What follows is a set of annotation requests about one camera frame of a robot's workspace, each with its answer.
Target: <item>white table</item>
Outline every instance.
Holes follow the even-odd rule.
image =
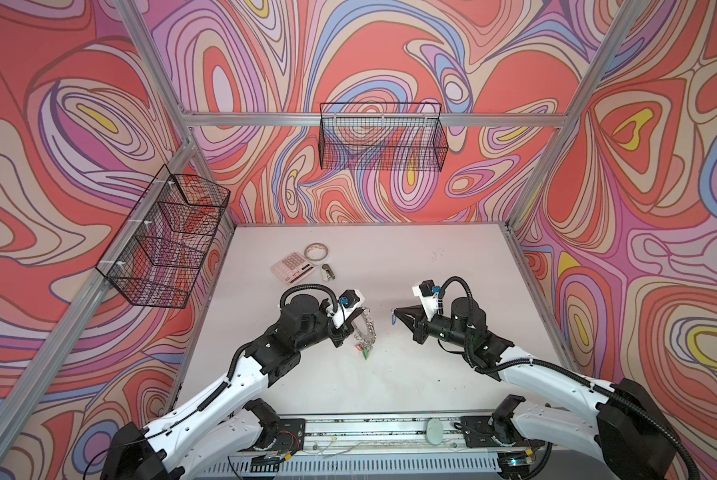
[[[354,348],[353,337],[340,349],[324,341],[304,350],[299,366],[263,396],[278,413],[480,410],[496,408],[510,393],[546,402],[470,371],[459,356],[442,351],[435,339],[417,344],[400,321],[391,324],[394,308],[417,304],[413,284],[432,279],[440,285],[458,275],[486,311],[490,330],[540,359],[559,362],[499,226],[474,224],[239,227],[178,405],[226,372],[238,346],[278,319],[278,300],[287,286],[270,266],[313,242],[330,249],[328,263],[337,279],[327,285],[334,293],[359,289],[366,296],[377,341],[368,360]],[[320,272],[303,283],[323,283]],[[311,294],[326,298],[322,292]],[[454,283],[444,299],[445,314],[459,296],[464,292]]]

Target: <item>black wire mesh basket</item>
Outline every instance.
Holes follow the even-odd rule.
[[[112,266],[97,270],[132,305],[185,308],[229,198],[210,180],[170,174]]]
[[[438,102],[321,104],[323,170],[441,171],[449,143]]]

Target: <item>tape roll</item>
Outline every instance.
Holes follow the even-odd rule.
[[[324,244],[310,244],[306,246],[305,257],[314,265],[321,265],[329,258],[329,249]]]

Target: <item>aluminum frame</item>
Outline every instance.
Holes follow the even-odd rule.
[[[638,18],[644,2],[639,0],[624,0],[619,11],[615,15],[613,24],[606,33],[599,51],[595,53],[593,61],[588,70],[584,73],[583,79],[575,92],[572,104],[564,114],[442,114],[441,122],[446,127],[462,126],[462,127],[554,127],[558,130],[553,134],[548,147],[545,149],[543,157],[538,159],[538,164],[534,168],[532,174],[527,180],[526,185],[522,189],[516,205],[511,210],[508,217],[508,225],[512,225],[516,219],[519,219],[525,210],[528,210],[530,201],[536,195],[539,186],[548,174],[553,162],[563,149],[565,141],[572,134],[578,117],[582,114],[585,105],[593,95],[596,85],[601,81],[605,73],[605,67],[609,65],[613,59],[617,49],[622,44],[633,22]],[[170,160],[170,169],[176,172],[182,172],[189,161],[193,157],[193,164],[199,175],[205,178],[213,178],[212,170],[206,160],[203,152],[198,148],[196,138],[192,128],[195,126],[317,126],[318,114],[308,113],[227,113],[227,114],[206,114],[186,112],[169,80],[166,70],[163,68],[160,56],[156,52],[155,44],[152,36],[149,34],[146,24],[139,10],[134,5],[133,0],[116,0],[116,7],[119,9],[122,21],[129,32],[132,42],[142,57],[145,65],[146,76],[156,87],[158,96],[160,96],[164,108],[177,130],[182,141],[180,149]],[[155,200],[143,199],[140,208],[133,212],[135,215],[143,215],[149,207],[148,202]],[[111,254],[128,241],[133,234],[134,228],[122,229],[121,235],[114,239],[116,248],[109,249]],[[508,245],[514,250],[517,245],[512,230],[508,229],[505,233]],[[517,256],[517,262],[521,267],[521,256]],[[531,285],[529,291],[534,290],[536,294],[536,283],[527,283]],[[4,456],[8,453],[14,440],[17,439],[20,432],[32,415],[39,400],[43,398],[46,390],[56,376],[56,373],[62,367],[67,355],[75,346],[81,333],[86,328],[89,320],[92,318],[100,303],[103,301],[105,294],[110,288],[110,284],[104,281],[104,278],[94,272],[85,282],[81,291],[76,295],[74,301],[65,312],[63,317],[57,323],[56,327],[44,341],[37,355],[30,361],[27,369],[18,379],[18,382],[11,389],[7,398],[0,406],[0,464]]]

